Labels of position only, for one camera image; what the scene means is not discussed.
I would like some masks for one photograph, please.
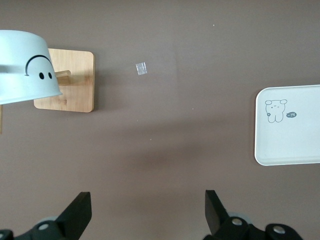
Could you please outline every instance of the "clear tape piece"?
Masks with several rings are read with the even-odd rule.
[[[147,73],[147,67],[145,62],[137,63],[135,66],[136,66],[138,75],[143,75]]]

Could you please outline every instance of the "silver bolt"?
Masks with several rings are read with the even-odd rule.
[[[273,231],[275,231],[277,234],[285,234],[286,230],[282,226],[274,226]]]
[[[38,227],[39,230],[45,230],[49,227],[49,224],[45,223],[45,224],[42,224]]]
[[[239,218],[234,218],[232,219],[232,223],[236,226],[241,226],[242,225],[242,221]]]

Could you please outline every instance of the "rectangular tray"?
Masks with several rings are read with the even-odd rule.
[[[255,103],[259,164],[320,163],[320,85],[265,88]]]

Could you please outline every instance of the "cartoon bear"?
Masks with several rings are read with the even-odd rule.
[[[269,123],[280,123],[284,119],[284,111],[286,109],[287,100],[268,100],[265,101],[265,111],[268,116]]]

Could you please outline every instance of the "wooden board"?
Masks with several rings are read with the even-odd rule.
[[[94,109],[95,58],[89,51],[49,48],[55,72],[71,72],[70,84],[59,85],[62,95],[34,100],[38,109],[89,113]]]

